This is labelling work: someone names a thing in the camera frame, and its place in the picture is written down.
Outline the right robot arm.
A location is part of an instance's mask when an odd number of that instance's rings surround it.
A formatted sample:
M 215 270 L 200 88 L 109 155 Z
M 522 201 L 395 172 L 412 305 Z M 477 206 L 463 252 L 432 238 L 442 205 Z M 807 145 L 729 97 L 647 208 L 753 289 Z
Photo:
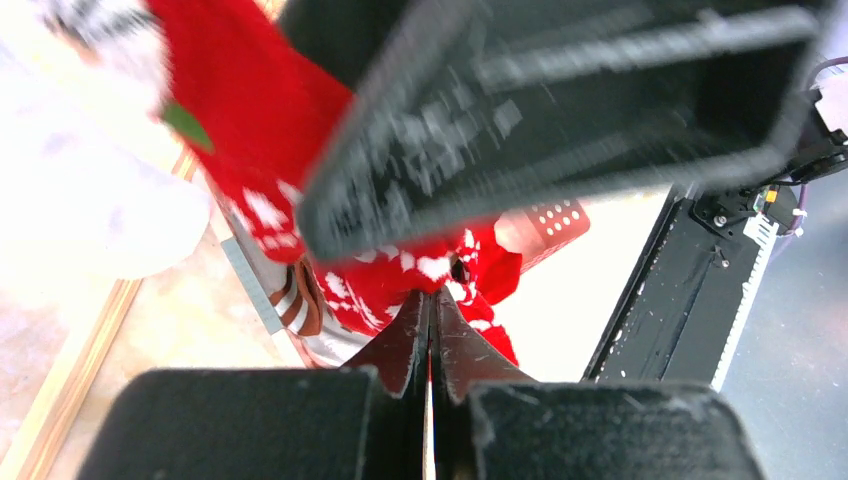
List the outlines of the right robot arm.
M 297 223 L 334 261 L 535 203 L 843 166 L 810 87 L 835 1 L 290 1 L 355 97 Z

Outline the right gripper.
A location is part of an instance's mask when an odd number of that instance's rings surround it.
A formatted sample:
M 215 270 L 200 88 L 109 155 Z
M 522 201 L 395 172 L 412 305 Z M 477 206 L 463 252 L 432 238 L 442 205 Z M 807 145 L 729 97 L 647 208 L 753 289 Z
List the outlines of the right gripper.
M 336 261 L 558 197 L 777 173 L 831 1 L 290 1 L 353 88 L 299 206 Z

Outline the white sock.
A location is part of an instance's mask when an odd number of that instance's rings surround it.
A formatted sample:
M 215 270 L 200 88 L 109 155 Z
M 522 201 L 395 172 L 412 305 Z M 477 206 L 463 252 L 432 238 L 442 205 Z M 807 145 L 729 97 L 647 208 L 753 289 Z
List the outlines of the white sock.
M 191 256 L 210 195 L 171 171 L 141 1 L 1 5 L 1 275 L 136 279 Z

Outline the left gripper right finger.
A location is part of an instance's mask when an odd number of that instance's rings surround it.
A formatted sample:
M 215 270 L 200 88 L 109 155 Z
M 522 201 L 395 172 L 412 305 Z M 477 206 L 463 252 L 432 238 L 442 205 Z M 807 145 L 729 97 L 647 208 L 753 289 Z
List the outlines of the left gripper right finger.
M 485 449 L 496 439 L 474 398 L 490 385 L 532 378 L 513 365 L 461 315 L 447 288 L 433 295 L 434 460 L 438 479 L 485 479 Z

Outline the pink plastic basket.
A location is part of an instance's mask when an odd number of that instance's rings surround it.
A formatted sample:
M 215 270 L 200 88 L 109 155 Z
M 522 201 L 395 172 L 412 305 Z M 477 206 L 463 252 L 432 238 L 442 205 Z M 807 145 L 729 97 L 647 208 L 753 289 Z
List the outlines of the pink plastic basket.
M 268 260 L 238 219 L 228 244 L 238 247 L 241 280 L 270 334 L 291 340 L 269 295 L 285 282 L 292 264 Z M 414 248 L 384 247 L 335 269 L 311 265 L 328 309 L 347 329 L 374 339 L 394 320 L 414 292 L 447 288 L 466 322 L 512 364 L 512 340 L 494 307 L 518 288 L 521 276 L 585 234 L 590 221 L 575 200 L 536 204 L 501 215 L 492 223 L 465 229 Z

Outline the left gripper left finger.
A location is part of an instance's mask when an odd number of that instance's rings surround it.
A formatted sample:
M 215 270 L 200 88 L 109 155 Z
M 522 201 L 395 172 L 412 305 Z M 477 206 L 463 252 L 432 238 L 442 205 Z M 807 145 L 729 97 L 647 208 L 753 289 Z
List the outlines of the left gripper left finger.
M 346 422 L 345 479 L 422 479 L 429 400 L 430 296 L 411 294 L 397 317 L 346 366 L 357 381 Z

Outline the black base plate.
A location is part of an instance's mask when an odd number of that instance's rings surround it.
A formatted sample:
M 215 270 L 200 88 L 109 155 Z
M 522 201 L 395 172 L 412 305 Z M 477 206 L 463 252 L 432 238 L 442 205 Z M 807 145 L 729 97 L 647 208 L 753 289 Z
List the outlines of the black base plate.
M 703 212 L 668 194 L 584 379 L 722 388 L 780 225 L 740 212 L 717 226 Z

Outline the wooden drying rack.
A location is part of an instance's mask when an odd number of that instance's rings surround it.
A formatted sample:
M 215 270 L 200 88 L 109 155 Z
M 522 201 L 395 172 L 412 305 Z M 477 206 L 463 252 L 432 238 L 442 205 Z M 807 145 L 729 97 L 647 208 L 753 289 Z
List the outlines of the wooden drying rack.
M 3 479 L 47 477 L 141 284 L 110 282 L 96 312 L 69 330 L 1 458 Z

